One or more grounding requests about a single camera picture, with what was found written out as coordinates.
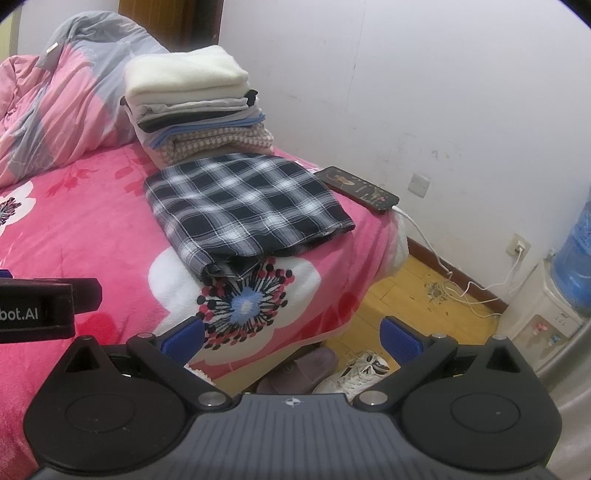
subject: checkered fabric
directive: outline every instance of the checkered fabric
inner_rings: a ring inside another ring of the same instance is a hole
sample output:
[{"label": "checkered fabric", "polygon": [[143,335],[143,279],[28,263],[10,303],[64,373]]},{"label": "checkered fabric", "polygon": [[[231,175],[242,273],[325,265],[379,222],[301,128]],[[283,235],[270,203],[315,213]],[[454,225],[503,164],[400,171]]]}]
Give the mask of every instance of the checkered fabric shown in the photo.
[{"label": "checkered fabric", "polygon": [[273,135],[260,122],[252,127],[211,128],[197,132],[170,135],[160,147],[154,151],[167,165],[174,165],[189,158],[192,154],[203,150],[222,147],[224,145],[239,147],[271,147]]},{"label": "checkered fabric", "polygon": [[166,237],[200,279],[244,280],[268,255],[298,255],[355,228],[322,182],[273,155],[189,161],[145,187]]}]

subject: slipper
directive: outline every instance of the slipper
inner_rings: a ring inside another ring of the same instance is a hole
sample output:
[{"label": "slipper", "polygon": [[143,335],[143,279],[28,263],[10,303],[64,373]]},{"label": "slipper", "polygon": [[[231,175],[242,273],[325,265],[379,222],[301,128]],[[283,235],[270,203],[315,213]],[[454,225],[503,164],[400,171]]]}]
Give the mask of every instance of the slipper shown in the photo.
[{"label": "slipper", "polygon": [[256,393],[268,395],[303,395],[314,390],[336,369],[339,359],[328,347],[321,346],[270,372]]}]

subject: charging cable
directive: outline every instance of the charging cable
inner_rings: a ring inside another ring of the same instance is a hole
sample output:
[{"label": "charging cable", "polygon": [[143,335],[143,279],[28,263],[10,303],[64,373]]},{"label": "charging cable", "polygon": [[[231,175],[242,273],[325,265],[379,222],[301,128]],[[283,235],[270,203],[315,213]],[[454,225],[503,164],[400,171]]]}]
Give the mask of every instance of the charging cable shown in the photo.
[{"label": "charging cable", "polygon": [[[411,216],[409,214],[407,214],[405,211],[403,211],[400,208],[398,208],[396,205],[392,207],[392,210],[394,212],[396,212],[396,213],[399,213],[400,215],[402,215],[406,219],[408,219],[416,227],[416,229],[418,230],[418,233],[421,235],[421,237],[423,238],[423,240],[425,240],[425,243],[429,247],[429,250],[431,250],[431,252],[433,252],[433,254],[435,255],[435,258],[437,258],[437,263],[443,269],[443,271],[446,272],[446,277],[447,278],[441,282],[441,288],[443,290],[443,293],[448,298],[450,298],[450,299],[452,299],[452,300],[454,300],[456,302],[463,303],[464,305],[468,305],[470,307],[470,310],[472,311],[472,313],[474,315],[476,315],[477,317],[480,317],[480,318],[489,318],[489,317],[494,317],[494,316],[500,316],[501,315],[500,313],[491,313],[490,315],[480,315],[478,312],[476,312],[472,308],[472,305],[482,305],[482,304],[489,303],[489,302],[492,302],[492,301],[495,301],[495,300],[499,300],[498,297],[495,297],[495,298],[490,299],[490,300],[483,300],[483,301],[466,301],[466,300],[462,300],[462,298],[464,298],[467,295],[468,291],[470,290],[470,285],[474,285],[476,288],[478,288],[478,289],[480,289],[482,291],[488,290],[489,288],[492,288],[492,287],[500,287],[502,285],[505,285],[509,281],[509,278],[511,277],[511,274],[515,271],[517,265],[519,264],[519,261],[521,260],[521,255],[524,252],[524,249],[523,249],[523,247],[521,245],[518,245],[517,246],[517,249],[516,249],[517,252],[518,252],[517,259],[515,260],[515,262],[513,263],[511,269],[507,273],[507,276],[505,277],[505,281],[503,281],[502,283],[493,283],[492,285],[489,285],[488,287],[481,287],[477,283],[475,283],[473,281],[469,281],[466,289],[462,291],[462,288],[457,283],[455,283],[454,281],[452,281],[453,272],[451,270],[449,270],[449,268],[447,268],[443,264],[443,262],[441,261],[441,257],[437,254],[437,252],[433,248],[431,242],[427,239],[427,237],[425,236],[425,234],[419,228],[419,226],[417,225],[417,223],[411,218]],[[461,291],[461,293],[459,293],[458,291],[456,291],[454,288],[452,288],[448,284],[452,284],[453,286],[457,287],[458,290]]]}]

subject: gray ribbed plate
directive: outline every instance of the gray ribbed plate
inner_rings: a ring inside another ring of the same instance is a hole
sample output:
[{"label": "gray ribbed plate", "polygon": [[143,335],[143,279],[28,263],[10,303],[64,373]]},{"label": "gray ribbed plate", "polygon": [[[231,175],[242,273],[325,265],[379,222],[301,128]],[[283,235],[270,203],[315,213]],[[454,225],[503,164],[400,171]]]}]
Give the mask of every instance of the gray ribbed plate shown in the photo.
[{"label": "gray ribbed plate", "polygon": [[[98,478],[43,469],[32,480]],[[198,417],[186,438],[152,465],[104,478],[556,480],[541,467],[489,476],[443,465],[412,447],[388,416],[358,411],[340,394],[244,395],[233,410]]]}]

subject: silver bolt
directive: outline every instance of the silver bolt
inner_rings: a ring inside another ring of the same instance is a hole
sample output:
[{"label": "silver bolt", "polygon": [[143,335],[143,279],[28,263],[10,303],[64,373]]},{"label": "silver bolt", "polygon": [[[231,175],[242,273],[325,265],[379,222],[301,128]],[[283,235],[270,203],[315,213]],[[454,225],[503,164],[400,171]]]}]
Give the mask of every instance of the silver bolt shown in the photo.
[{"label": "silver bolt", "polygon": [[219,407],[226,403],[226,396],[221,392],[205,392],[199,395],[197,400],[205,407]]},{"label": "silver bolt", "polygon": [[366,405],[381,405],[388,401],[388,396],[384,392],[378,390],[368,390],[363,392],[359,399]]}]

